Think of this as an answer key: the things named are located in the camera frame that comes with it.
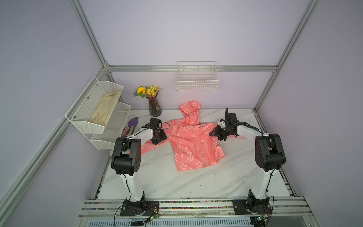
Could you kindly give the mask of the pink printed hooded jacket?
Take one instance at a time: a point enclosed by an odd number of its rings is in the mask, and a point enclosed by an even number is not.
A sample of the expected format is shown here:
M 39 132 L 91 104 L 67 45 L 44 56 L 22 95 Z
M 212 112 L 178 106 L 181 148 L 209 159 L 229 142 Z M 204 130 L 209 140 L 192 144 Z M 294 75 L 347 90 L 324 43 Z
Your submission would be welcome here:
M 171 143 L 178 171 L 200 169 L 219 164 L 226 154 L 218 144 L 218 138 L 209 136 L 217 124 L 200 122 L 198 101 L 189 101 L 179 106 L 183 119 L 163 123 L 167 140 L 158 145 L 148 141 L 141 147 L 141 153 Z

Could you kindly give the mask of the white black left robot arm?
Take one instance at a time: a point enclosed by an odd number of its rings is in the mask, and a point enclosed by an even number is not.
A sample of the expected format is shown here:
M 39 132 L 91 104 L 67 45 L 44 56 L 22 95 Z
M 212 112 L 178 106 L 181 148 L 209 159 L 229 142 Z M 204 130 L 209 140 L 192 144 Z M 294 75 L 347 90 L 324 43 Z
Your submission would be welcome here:
M 127 193 L 125 199 L 127 206 L 138 209 L 146 206 L 145 193 L 136 175 L 141 166 L 141 147 L 148 141 L 158 145 L 166 139 L 162 121 L 153 117 L 135 134 L 116 139 L 111 168 L 123 181 Z

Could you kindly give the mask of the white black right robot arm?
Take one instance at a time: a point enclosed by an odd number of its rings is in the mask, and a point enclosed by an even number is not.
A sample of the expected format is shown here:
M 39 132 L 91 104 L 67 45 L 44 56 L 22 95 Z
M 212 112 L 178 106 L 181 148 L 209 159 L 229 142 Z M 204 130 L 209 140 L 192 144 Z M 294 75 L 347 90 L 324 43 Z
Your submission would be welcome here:
M 216 128 L 209 134 L 220 141 L 227 137 L 244 137 L 255 145 L 254 159 L 261 169 L 255 179 L 253 187 L 249 190 L 245 200 L 233 200 L 233 209 L 236 215 L 259 214 L 266 212 L 272 214 L 273 206 L 269 201 L 274 196 L 270 194 L 270 187 L 278 170 L 285 164 L 286 157 L 281 137 L 276 134 L 262 132 L 247 122 L 240 122 L 235 113 L 226 109 L 225 118 L 221 119 Z

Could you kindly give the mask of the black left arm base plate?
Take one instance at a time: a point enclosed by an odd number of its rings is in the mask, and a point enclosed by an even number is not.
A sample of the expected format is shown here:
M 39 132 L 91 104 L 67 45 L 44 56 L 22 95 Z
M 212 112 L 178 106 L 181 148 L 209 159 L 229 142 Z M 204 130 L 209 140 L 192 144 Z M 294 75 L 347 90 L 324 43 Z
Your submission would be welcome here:
M 159 211 L 160 201 L 131 202 L 125 200 L 120 208 L 121 217 L 151 216 Z

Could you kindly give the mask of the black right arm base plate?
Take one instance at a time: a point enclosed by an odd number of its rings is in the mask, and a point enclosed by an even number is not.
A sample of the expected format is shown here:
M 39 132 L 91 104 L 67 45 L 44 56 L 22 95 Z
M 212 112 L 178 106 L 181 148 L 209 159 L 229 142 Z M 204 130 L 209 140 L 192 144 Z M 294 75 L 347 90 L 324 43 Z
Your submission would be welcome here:
M 257 215 L 272 213 L 272 207 L 269 204 L 269 199 L 233 200 L 232 203 L 235 215 Z

